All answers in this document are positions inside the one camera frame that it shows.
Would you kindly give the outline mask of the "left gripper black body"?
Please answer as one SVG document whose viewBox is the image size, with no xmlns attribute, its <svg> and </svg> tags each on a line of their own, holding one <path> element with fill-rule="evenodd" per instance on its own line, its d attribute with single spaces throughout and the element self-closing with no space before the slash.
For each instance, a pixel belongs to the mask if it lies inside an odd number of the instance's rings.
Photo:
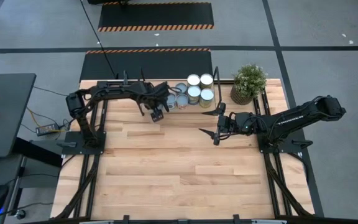
<svg viewBox="0 0 358 224">
<path fill-rule="evenodd" d="M 152 94 L 152 99 L 149 102 L 149 109 L 161 109 L 163 106 L 166 111 L 170 111 L 167 105 L 167 98 L 170 95 L 169 85 L 167 82 L 162 82 L 154 87 L 154 92 Z"/>
</svg>

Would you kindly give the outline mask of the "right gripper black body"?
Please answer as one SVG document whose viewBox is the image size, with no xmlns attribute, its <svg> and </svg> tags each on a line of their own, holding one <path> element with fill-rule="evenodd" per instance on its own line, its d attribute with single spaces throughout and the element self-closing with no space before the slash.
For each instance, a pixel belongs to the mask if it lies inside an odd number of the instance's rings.
<svg viewBox="0 0 358 224">
<path fill-rule="evenodd" d="M 244 134 L 243 132 L 244 115 L 234 114 L 234 117 L 219 115 L 217 130 L 213 137 L 213 144 L 218 146 L 221 140 L 231 136 Z"/>
</svg>

